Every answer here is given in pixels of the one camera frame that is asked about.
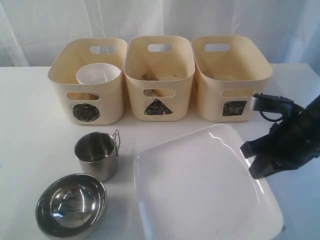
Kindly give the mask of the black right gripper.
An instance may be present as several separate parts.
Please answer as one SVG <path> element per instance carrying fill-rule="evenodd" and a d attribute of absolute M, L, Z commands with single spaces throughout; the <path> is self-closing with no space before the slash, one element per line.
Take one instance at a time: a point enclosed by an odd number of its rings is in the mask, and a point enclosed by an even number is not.
<path fill-rule="evenodd" d="M 256 112 L 292 114 L 293 100 L 262 93 L 252 96 L 250 109 Z M 283 171 L 297 170 L 320 157 L 320 106 L 308 105 L 299 114 L 275 123 L 267 135 L 247 141 L 240 150 L 248 159 L 254 157 L 249 172 L 254 179 Z"/>

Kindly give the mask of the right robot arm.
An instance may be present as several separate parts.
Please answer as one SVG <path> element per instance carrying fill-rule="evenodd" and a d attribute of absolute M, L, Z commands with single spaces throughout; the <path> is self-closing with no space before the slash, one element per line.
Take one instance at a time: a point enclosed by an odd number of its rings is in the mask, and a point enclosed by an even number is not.
<path fill-rule="evenodd" d="M 268 134 L 246 141 L 240 150 L 254 157 L 249 173 L 254 179 L 297 170 L 320 156 L 320 99 L 303 108 L 289 98 L 256 93 L 251 109 L 272 122 Z"/>

